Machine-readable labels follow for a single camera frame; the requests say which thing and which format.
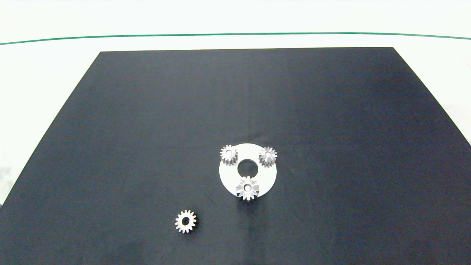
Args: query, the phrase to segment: gear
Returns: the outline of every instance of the gear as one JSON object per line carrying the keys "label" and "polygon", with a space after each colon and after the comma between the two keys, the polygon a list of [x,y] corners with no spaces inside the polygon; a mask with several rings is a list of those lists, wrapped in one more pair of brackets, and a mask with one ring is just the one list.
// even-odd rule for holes
{"label": "gear", "polygon": [[242,197],[242,199],[247,201],[255,199],[255,196],[259,195],[259,185],[257,181],[250,177],[242,177],[239,185],[235,189],[237,197]]}
{"label": "gear", "polygon": [[272,147],[264,147],[259,154],[260,163],[266,167],[272,166],[277,157],[276,150]]}
{"label": "gear", "polygon": [[190,210],[181,212],[175,220],[177,221],[175,225],[177,226],[178,232],[182,232],[183,234],[190,232],[190,230],[193,230],[193,227],[196,226],[196,215]]}
{"label": "gear", "polygon": [[226,145],[221,148],[221,159],[226,165],[233,165],[237,162],[237,149],[235,146]]}

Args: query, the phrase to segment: gear center hole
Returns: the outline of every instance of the gear center hole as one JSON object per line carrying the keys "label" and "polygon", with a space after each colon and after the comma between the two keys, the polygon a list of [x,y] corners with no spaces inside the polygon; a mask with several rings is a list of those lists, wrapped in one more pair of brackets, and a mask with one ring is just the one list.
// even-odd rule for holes
{"label": "gear center hole", "polygon": [[259,166],[251,159],[245,159],[239,162],[237,171],[241,176],[255,177],[259,172]]}
{"label": "gear center hole", "polygon": [[188,218],[188,217],[183,218],[181,220],[181,223],[182,223],[182,225],[187,225],[188,223],[190,223],[190,218]]}

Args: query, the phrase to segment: white background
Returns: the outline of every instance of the white background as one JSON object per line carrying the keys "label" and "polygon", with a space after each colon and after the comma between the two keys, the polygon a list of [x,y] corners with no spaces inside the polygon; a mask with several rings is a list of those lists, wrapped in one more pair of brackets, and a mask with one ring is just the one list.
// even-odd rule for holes
{"label": "white background", "polygon": [[[165,33],[471,37],[469,1],[0,1],[0,42]],[[0,203],[100,51],[394,47],[471,141],[471,40],[381,35],[127,37],[0,45]]]}

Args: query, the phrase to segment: small spur gear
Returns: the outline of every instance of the small spur gear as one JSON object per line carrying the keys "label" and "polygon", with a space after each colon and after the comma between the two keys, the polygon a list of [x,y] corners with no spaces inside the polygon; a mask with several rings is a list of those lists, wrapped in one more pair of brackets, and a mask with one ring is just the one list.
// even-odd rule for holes
{"label": "small spur gear", "polygon": [[242,177],[239,185],[236,187],[237,197],[242,197],[243,200],[250,201],[259,195],[259,185],[257,181],[250,177]]}
{"label": "small spur gear", "polygon": [[265,167],[272,166],[277,157],[276,150],[272,147],[264,147],[259,154],[260,163]]}
{"label": "small spur gear", "polygon": [[226,165],[233,165],[237,162],[237,149],[235,146],[226,145],[221,148],[221,160]]}
{"label": "small spur gear", "polygon": [[177,226],[178,232],[182,232],[183,234],[190,232],[190,230],[193,230],[193,227],[196,226],[196,215],[190,210],[181,212],[175,220],[177,221],[175,225]]}

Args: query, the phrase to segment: metal gear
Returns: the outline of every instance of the metal gear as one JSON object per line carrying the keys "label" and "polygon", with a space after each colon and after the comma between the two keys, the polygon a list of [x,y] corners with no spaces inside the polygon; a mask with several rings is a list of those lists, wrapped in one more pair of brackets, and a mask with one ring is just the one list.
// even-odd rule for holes
{"label": "metal gear", "polygon": [[[185,218],[188,218],[187,224],[183,224],[183,219]],[[190,230],[193,230],[193,227],[196,226],[196,215],[190,210],[181,212],[175,220],[177,221],[175,225],[177,226],[178,232],[182,232],[183,234],[190,232]]]}
{"label": "metal gear", "polygon": [[237,197],[242,197],[243,200],[250,201],[259,195],[259,185],[257,181],[250,177],[242,177],[239,185],[235,188]]}
{"label": "metal gear", "polygon": [[235,146],[226,145],[221,148],[221,160],[226,165],[233,165],[237,162],[237,149]]}
{"label": "metal gear", "polygon": [[259,154],[260,163],[265,167],[272,166],[277,157],[276,150],[272,147],[264,147]]}

